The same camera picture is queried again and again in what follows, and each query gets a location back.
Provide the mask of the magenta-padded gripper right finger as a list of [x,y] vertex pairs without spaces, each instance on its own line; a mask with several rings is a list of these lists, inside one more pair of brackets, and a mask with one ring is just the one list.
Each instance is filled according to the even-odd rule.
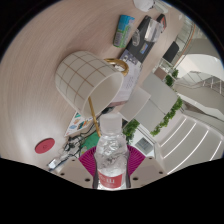
[[129,146],[128,150],[128,187],[143,187],[167,175],[166,171],[160,166],[154,157],[145,157],[133,146]]

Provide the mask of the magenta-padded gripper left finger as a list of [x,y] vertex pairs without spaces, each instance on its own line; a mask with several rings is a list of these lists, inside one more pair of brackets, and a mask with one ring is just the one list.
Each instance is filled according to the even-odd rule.
[[69,158],[55,169],[55,173],[84,188],[97,187],[97,171],[94,158],[96,148],[87,150],[79,158]]

